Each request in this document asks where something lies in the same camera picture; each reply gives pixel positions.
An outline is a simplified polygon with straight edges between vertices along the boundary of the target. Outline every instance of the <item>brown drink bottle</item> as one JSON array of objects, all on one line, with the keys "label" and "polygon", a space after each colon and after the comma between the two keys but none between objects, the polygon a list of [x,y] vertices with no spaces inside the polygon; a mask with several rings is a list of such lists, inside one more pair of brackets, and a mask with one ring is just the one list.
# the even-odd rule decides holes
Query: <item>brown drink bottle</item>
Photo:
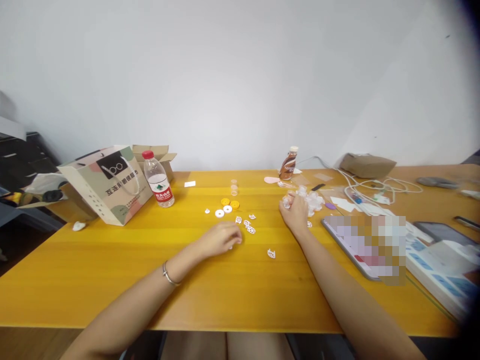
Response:
[{"label": "brown drink bottle", "polygon": [[291,146],[287,158],[281,165],[279,177],[281,180],[290,180],[294,174],[295,159],[297,158],[298,146]]}]

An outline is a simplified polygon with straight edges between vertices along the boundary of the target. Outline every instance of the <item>paper shopping bag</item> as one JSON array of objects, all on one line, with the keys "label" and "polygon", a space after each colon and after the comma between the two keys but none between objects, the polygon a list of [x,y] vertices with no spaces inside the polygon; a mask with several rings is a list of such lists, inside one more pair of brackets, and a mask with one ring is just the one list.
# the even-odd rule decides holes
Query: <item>paper shopping bag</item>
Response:
[{"label": "paper shopping bag", "polygon": [[111,146],[58,169],[107,224],[125,225],[152,196],[130,146]]}]

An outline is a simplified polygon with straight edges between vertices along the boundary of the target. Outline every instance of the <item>bottle label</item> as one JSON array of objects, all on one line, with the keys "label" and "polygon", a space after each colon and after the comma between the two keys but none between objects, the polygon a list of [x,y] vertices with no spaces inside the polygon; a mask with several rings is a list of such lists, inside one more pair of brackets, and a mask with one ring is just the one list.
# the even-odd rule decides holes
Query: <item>bottle label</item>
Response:
[{"label": "bottle label", "polygon": [[156,183],[149,182],[148,185],[150,185],[150,189],[159,203],[165,203],[173,198],[172,189],[170,189],[170,184],[167,178]]}]

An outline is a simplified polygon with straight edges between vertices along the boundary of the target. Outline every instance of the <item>white wall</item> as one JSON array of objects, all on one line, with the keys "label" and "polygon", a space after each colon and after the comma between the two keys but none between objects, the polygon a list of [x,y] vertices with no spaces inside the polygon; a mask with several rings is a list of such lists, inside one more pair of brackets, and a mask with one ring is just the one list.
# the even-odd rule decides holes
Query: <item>white wall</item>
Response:
[{"label": "white wall", "polygon": [[275,168],[290,145],[459,163],[480,67],[451,2],[0,0],[0,116],[62,161],[135,143],[170,144],[175,170]]}]

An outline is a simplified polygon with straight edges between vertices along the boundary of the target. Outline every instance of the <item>hand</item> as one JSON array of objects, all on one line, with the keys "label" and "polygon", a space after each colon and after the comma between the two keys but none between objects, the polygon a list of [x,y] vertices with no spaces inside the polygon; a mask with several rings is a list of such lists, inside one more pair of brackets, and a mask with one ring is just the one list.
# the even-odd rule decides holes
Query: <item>hand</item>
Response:
[{"label": "hand", "polygon": [[226,253],[234,244],[242,243],[242,233],[234,222],[220,222],[196,241],[205,258]]},{"label": "hand", "polygon": [[289,192],[288,194],[293,197],[290,209],[285,208],[281,201],[278,208],[280,209],[280,214],[285,224],[294,235],[297,235],[308,229],[309,205],[303,197],[297,196],[294,192]]}]

